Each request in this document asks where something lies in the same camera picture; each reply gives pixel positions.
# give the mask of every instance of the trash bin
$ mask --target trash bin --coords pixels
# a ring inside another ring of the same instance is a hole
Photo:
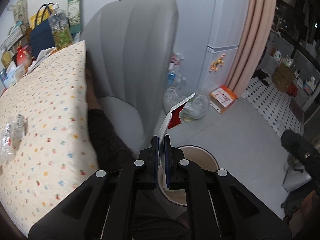
[[[207,150],[193,145],[181,146],[179,149],[183,150],[184,157],[186,159],[197,163],[202,169],[212,172],[215,172],[219,169],[217,161]],[[161,193],[167,200],[179,206],[187,206],[185,190],[167,189],[164,179],[164,172],[161,168],[158,170],[158,185]]]

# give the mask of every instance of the glass jar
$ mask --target glass jar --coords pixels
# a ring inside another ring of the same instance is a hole
[[[59,9],[56,3],[52,6],[53,12],[49,16],[49,25],[57,49],[63,49],[73,44],[68,18],[65,10]]]

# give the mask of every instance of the bare foot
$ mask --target bare foot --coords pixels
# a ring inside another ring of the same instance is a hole
[[[85,70],[85,80],[87,84],[87,104],[88,110],[91,109],[101,109],[101,106],[98,103],[98,100],[94,94],[94,88],[92,83],[92,74],[89,69]]]

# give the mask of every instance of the black and white tiled floor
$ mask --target black and white tiled floor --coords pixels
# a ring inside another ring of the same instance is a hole
[[[246,98],[259,111],[279,137],[281,137],[281,129],[276,126],[277,124],[279,127],[278,120],[283,122],[281,126],[285,130],[299,133],[300,122],[289,109],[291,96],[278,91],[271,77],[267,77],[265,80],[269,84],[268,87],[263,85],[257,77],[251,79],[242,97]]]

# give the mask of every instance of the yellow bag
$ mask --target yellow bag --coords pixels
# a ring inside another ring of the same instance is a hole
[[[43,10],[44,10],[44,9],[42,9],[41,11],[39,11],[38,19],[37,19],[37,25],[41,23],[41,17],[42,17],[42,14],[43,14]],[[32,29],[35,28],[36,15],[37,15],[37,14],[31,16],[31,18],[30,18],[30,23],[31,23],[31,28],[32,28]],[[46,19],[48,19],[49,16],[50,16],[50,14],[49,14],[48,10],[46,10],[46,11],[44,12],[44,15],[43,15],[43,21],[46,20]]]

